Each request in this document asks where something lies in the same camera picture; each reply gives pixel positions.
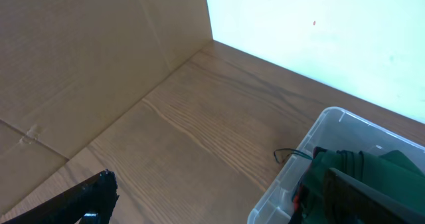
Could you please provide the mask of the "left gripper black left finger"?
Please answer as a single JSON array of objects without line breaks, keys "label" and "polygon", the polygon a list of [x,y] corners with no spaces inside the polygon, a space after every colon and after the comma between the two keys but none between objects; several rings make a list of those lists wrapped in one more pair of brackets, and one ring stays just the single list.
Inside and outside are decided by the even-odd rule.
[{"label": "left gripper black left finger", "polygon": [[105,169],[4,224],[108,224],[117,190],[115,173]]}]

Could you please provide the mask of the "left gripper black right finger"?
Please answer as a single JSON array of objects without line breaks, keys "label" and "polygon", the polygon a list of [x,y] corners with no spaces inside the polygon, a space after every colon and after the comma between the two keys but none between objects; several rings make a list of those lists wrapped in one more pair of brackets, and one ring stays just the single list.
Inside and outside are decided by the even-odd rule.
[{"label": "left gripper black right finger", "polygon": [[329,223],[423,223],[424,215],[335,168],[323,179]]}]

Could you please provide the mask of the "red navy plaid shirt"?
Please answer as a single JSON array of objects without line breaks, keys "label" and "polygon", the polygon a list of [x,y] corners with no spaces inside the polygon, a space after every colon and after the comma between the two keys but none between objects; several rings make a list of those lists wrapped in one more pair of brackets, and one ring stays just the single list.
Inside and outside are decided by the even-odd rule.
[{"label": "red navy plaid shirt", "polygon": [[298,219],[302,218],[302,213],[303,213],[303,206],[302,206],[302,202],[303,202],[303,195],[304,195],[304,190],[303,190],[303,184],[299,184],[297,191],[294,195],[293,198],[293,204],[294,204],[294,214],[292,215],[292,217],[296,217]]}]

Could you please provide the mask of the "dark green garment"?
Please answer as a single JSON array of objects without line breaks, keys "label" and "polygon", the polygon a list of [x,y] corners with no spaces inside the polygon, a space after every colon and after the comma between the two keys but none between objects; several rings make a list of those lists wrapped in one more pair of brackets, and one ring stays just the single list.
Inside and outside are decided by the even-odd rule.
[{"label": "dark green garment", "polygon": [[321,147],[314,148],[312,156],[295,149],[289,153],[311,162],[299,181],[304,190],[302,218],[291,216],[290,223],[329,223],[323,210],[323,179],[330,168],[424,215],[424,172],[398,150],[380,156]]}]

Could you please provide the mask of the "clear plastic storage container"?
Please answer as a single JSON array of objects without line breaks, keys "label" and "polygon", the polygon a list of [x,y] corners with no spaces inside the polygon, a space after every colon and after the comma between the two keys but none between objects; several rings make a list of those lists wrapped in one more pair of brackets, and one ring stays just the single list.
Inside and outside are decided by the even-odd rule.
[{"label": "clear plastic storage container", "polygon": [[[326,108],[297,150],[309,156],[315,147],[328,150],[365,151],[377,156],[398,150],[424,171],[424,146],[378,126],[340,107]],[[292,155],[251,210],[247,223],[288,223],[294,213],[292,197],[310,161]]]}]

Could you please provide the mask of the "brown cardboard side panel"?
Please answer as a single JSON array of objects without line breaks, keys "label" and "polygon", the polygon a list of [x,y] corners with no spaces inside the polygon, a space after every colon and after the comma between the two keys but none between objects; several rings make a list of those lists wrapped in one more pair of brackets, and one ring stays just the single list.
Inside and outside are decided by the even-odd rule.
[{"label": "brown cardboard side panel", "polygon": [[206,0],[1,0],[1,212],[211,38]]}]

